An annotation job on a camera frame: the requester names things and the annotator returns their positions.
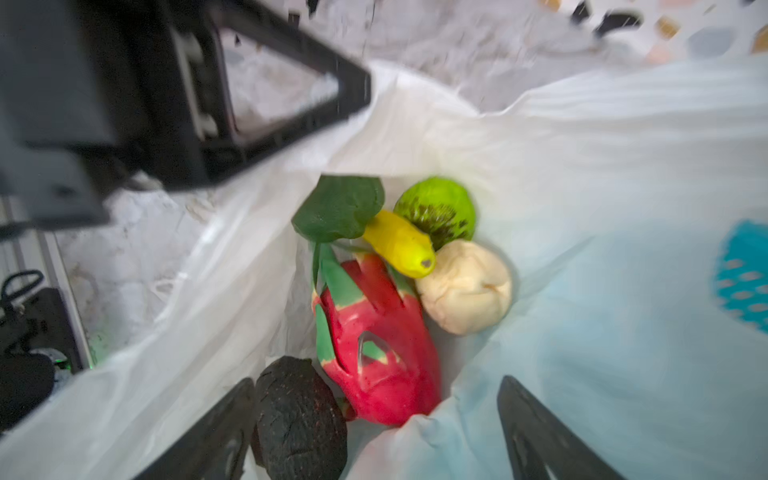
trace dragon fruit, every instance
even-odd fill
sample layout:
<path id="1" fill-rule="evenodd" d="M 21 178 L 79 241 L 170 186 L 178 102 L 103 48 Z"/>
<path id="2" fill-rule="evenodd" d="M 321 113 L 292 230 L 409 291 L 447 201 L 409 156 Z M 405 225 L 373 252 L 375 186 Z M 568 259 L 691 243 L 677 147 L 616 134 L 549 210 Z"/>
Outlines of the dragon fruit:
<path id="1" fill-rule="evenodd" d="M 405 277 L 373 253 L 339 263 L 328 244 L 316 246 L 318 271 L 317 355 L 357 416 L 402 425 L 429 414 L 440 402 L 440 364 Z"/>

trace printed design on bag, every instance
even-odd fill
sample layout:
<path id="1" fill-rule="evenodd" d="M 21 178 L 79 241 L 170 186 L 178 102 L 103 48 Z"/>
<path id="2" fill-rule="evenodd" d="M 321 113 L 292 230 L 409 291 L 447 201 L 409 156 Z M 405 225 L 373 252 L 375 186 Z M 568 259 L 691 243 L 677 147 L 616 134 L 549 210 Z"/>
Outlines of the printed design on bag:
<path id="1" fill-rule="evenodd" d="M 736 40 L 732 28 L 705 27 L 688 38 L 691 58 L 715 58 L 725 54 Z"/>
<path id="2" fill-rule="evenodd" d="M 768 333 L 768 227 L 742 222 L 730 235 L 715 279 L 719 305 Z"/>
<path id="3" fill-rule="evenodd" d="M 639 28 L 643 21 L 640 12 L 625 12 L 620 10 L 611 10 L 603 17 L 602 23 L 594 30 L 594 34 L 599 38 L 605 34 L 619 29 Z"/>

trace black plastic frame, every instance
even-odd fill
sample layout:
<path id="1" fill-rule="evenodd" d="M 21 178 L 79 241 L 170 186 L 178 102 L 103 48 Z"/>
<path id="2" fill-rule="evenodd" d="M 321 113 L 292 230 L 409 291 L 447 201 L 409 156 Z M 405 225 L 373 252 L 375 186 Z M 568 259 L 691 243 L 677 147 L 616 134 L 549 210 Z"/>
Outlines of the black plastic frame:
<path id="1" fill-rule="evenodd" d="M 256 426 L 253 380 L 240 380 L 134 480 L 237 480 Z"/>
<path id="2" fill-rule="evenodd" d="M 184 105 L 186 111 L 189 105 L 184 91 L 171 88 L 183 84 L 172 51 L 173 39 L 167 29 L 157 30 L 151 43 L 163 45 L 166 68 L 158 68 L 156 58 L 137 58 L 145 63 L 141 67 L 141 78 L 146 84 L 144 90 L 152 96 L 149 105 L 153 117 L 172 126 L 164 128 L 163 135 L 150 145 L 151 167 L 148 169 L 169 190 L 221 183 L 283 148 L 346 120 L 371 101 L 369 72 L 259 2 L 170 0 L 161 2 L 160 7 L 162 25 L 171 25 L 183 37 L 191 35 L 200 45 L 202 61 L 192 68 L 197 103 L 218 127 L 216 135 L 201 141 L 191 116 L 188 113 L 181 115 L 178 111 L 178 105 Z M 336 96 L 264 130 L 238 131 L 220 44 L 220 32 L 224 29 L 231 29 L 314 71 L 331 74 L 339 83 Z M 146 42 L 150 38 L 142 35 L 137 41 Z M 175 162 L 167 160 L 169 154 Z"/>
<path id="3" fill-rule="evenodd" d="M 626 480 L 582 442 L 517 379 L 498 391 L 507 453 L 515 480 Z"/>

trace white tiled floor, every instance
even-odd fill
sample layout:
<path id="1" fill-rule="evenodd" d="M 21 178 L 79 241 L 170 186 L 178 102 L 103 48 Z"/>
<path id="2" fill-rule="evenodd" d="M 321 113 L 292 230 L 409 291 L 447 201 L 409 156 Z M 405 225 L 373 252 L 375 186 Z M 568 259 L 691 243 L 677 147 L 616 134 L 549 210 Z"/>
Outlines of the white tiled floor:
<path id="1" fill-rule="evenodd" d="M 535 0 L 320 0 L 311 19 L 303 0 L 268 3 L 286 15 L 300 12 L 301 28 L 351 58 L 382 58 L 420 70 L 483 111 L 502 109 L 530 88 L 573 74 L 636 63 L 627 51 L 596 43 Z M 232 62 L 234 81 L 253 46 L 225 46 L 242 57 Z M 247 101 L 254 92 L 280 94 L 280 86 L 265 78 L 238 85 L 234 101 Z M 97 362 L 151 330 L 216 211 L 217 195 L 121 192 L 109 207 L 109 227 L 58 234 Z"/>

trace plastic bag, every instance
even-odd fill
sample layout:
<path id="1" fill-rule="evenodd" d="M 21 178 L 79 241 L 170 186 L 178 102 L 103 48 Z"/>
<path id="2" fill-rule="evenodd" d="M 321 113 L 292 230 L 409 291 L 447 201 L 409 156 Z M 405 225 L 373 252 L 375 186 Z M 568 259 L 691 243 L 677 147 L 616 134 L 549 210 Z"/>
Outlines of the plastic bag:
<path id="1" fill-rule="evenodd" d="M 372 69 L 369 110 L 226 187 L 156 331 L 4 438 L 3 476 L 132 478 L 238 380 L 311 356 L 290 218 L 330 172 L 381 176 L 389 206 L 424 176 L 460 179 L 476 240 L 519 285 L 497 328 L 433 329 L 446 400 L 400 429 L 351 423 L 347 478 L 511 478 L 504 374 L 630 480 L 763 478 L 768 336 L 731 321 L 711 282 L 727 231 L 768 205 L 768 57 L 586 74 L 487 115 Z"/>

